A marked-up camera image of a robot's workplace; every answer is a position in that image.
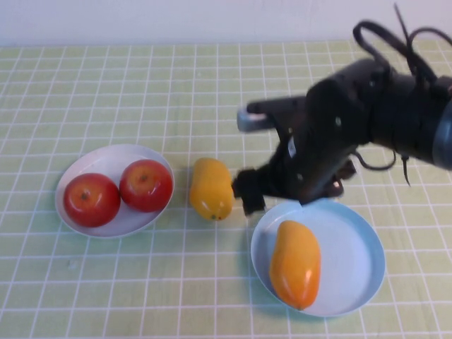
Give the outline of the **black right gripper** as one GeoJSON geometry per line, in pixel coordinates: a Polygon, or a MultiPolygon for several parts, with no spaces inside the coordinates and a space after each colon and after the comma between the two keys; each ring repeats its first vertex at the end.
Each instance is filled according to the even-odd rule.
{"type": "Polygon", "coordinates": [[[246,216],[266,208],[263,195],[311,203],[343,193],[341,179],[355,173],[349,156],[368,141],[368,114],[348,102],[270,101],[263,104],[280,144],[263,166],[263,193],[257,169],[232,181],[246,216]]]}

